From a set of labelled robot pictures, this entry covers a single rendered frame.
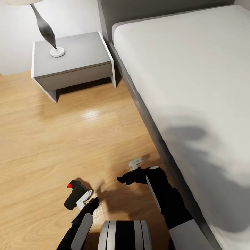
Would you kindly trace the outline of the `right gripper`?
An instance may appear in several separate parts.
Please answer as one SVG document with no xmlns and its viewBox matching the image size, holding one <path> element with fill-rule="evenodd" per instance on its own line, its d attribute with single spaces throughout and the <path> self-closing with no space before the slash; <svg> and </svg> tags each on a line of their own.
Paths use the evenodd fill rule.
<svg viewBox="0 0 250 250">
<path fill-rule="evenodd" d="M 117 180 L 121 183 L 126 183 L 127 185 L 130 185 L 134 182 L 141 183 L 139 181 L 139 172 L 141 171 L 141 167 L 138 167 L 138 169 L 129 171 L 128 173 L 124 174 L 122 177 L 117 177 Z"/>
</svg>

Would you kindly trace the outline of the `digital camera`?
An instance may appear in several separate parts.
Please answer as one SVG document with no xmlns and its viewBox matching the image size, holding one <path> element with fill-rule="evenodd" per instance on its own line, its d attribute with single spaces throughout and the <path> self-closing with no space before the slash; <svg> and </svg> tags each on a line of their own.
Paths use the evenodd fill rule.
<svg viewBox="0 0 250 250">
<path fill-rule="evenodd" d="M 78 180 L 72 180 L 68 184 L 68 188 L 72 188 L 72 193 L 70 196 L 67 198 L 67 200 L 64 203 L 64 206 L 69 209 L 73 210 L 76 205 L 77 201 L 87 192 L 89 191 L 88 188 L 86 188 L 83 184 L 81 184 L 80 181 Z"/>
</svg>

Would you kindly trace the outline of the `robot trunk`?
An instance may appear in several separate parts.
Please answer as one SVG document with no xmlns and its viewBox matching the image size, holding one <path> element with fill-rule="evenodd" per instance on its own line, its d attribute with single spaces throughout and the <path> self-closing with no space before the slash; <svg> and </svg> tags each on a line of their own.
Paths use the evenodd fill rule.
<svg viewBox="0 0 250 250">
<path fill-rule="evenodd" d="M 146 221 L 104 221 L 98 250 L 152 250 L 151 236 Z"/>
</svg>

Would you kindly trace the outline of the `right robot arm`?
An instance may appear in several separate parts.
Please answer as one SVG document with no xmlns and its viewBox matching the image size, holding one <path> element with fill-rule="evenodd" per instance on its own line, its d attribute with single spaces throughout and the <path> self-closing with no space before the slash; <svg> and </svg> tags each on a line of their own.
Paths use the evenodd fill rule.
<svg viewBox="0 0 250 250">
<path fill-rule="evenodd" d="M 131 171 L 117 180 L 127 185 L 134 182 L 149 185 L 176 250 L 214 250 L 184 206 L 180 192 L 168 184 L 164 170 L 160 166 L 142 170 L 138 167 L 141 162 L 141 158 L 131 161 L 128 165 Z"/>
</svg>

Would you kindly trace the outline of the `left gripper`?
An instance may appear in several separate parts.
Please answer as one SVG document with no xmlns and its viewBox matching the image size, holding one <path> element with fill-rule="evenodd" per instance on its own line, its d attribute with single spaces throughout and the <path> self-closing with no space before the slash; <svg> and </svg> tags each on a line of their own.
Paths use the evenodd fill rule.
<svg viewBox="0 0 250 250">
<path fill-rule="evenodd" d="M 98 208 L 98 206 L 99 206 L 99 201 L 100 201 L 100 200 L 99 200 L 98 197 L 96 197 L 95 199 L 92 198 L 91 201 L 89 201 L 88 204 L 87 204 L 83 209 L 88 208 L 88 209 L 91 210 L 91 212 L 92 212 L 92 214 L 93 214 L 93 212 L 94 212 L 94 211 Z"/>
</svg>

